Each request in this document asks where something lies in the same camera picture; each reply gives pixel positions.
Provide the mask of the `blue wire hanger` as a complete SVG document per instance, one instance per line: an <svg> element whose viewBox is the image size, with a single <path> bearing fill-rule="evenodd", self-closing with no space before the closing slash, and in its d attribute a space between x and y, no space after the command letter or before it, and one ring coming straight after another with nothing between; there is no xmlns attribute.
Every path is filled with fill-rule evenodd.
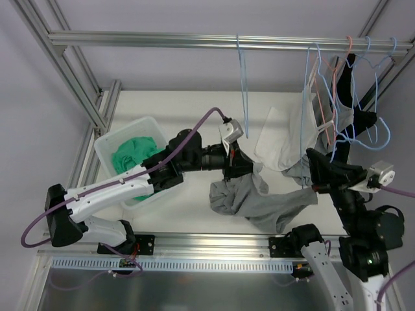
<svg viewBox="0 0 415 311"><path fill-rule="evenodd" d="M384 149L391 140L391 131L387 123L381 117L377 117L386 130L387 137L384 143L379 142L378 131L372 137L369 129L370 125L363 125L362 130L368 135L371 142L370 145L363 143L357 138L357 122L358 114L363 113L362 106L357 102L357 94L355 92L355 78L353 75L353 68L357 66L358 61L351 62L348 56L351 55L353 48L353 40L348 37L348 50L346 56L342 59L343 62L338 63L335 67L331 67L327 63L327 68L331 71L331 84L327 83L324 75L320 74L322 62L325 59L321 55L319 44L316 45L316 60L309 73L309 77L304 81L303 101L301 106L301 123L300 123L300 185L302 187L311 185L310 161L306 160L305 148L307 146L314 147L318 142L318 137L321 133L326 135L327 146L321 148L321 151L326 151L329 161L332 163L336 156L340 156L340 149L342 147L358 144L370 151L380 151ZM340 79L337 77L337 71L342 68L350 73L351 85L346 88L349 91L351 100L340 98L341 88L338 86ZM316 124L316 115L313 108L312 88L315 88L316 98L318 99L318 111L320 112L321 123L319 126L314 126L312 130L305 128L305 121L312 120L312 124Z"/></svg>
<svg viewBox="0 0 415 311"><path fill-rule="evenodd" d="M241 42L239 35L236 35L236 46L237 53L239 58L240 66L240 83L241 83L241 97L243 105L243 115L244 115L244 133L246 138L249 138L249 113L248 113L248 84L247 84L247 75L246 75L246 58L243 49L241 48Z"/></svg>

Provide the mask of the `green tank top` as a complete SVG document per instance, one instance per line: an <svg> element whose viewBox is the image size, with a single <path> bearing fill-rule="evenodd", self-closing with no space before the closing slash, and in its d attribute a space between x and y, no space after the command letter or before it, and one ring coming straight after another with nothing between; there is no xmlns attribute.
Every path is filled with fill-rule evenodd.
<svg viewBox="0 0 415 311"><path fill-rule="evenodd" d="M163 151L151 137L133 137L121 144L112 154L112 165L117 174L122 174L154 154Z"/></svg>

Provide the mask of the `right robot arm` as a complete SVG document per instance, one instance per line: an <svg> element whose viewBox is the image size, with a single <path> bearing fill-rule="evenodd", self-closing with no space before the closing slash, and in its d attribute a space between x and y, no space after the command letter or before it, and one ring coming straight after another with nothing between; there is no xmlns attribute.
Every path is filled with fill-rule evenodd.
<svg viewBox="0 0 415 311"><path fill-rule="evenodd" d="M339 237L338 251L351 290L334 268L315 225L290 232L290 251L307 260L331 310L385 310L388 251L403 245L405 217L391 205L368 210L362 194L373 195L389 185L395 176L393 165L379 161L365 169L331 160L313 148L306 155L311 188L330 196L347 234Z"/></svg>

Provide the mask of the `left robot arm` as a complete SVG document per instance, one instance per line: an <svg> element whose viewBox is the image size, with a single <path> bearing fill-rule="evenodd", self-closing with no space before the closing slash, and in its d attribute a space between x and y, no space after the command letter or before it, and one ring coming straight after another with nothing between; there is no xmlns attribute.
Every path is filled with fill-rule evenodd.
<svg viewBox="0 0 415 311"><path fill-rule="evenodd" d="M182 130L162 151L142 164L113 179L85 189L49 188L45 210L51 245L55 248L77 242L97 243L101 254L116 250L130 255L139 242L130 222L108 221L94 214L113 204L138 196L151 196L184 182L184 173L222 171L225 181L253 171L254 162L240 149L237 141L202 146L202 137L190 129Z"/></svg>

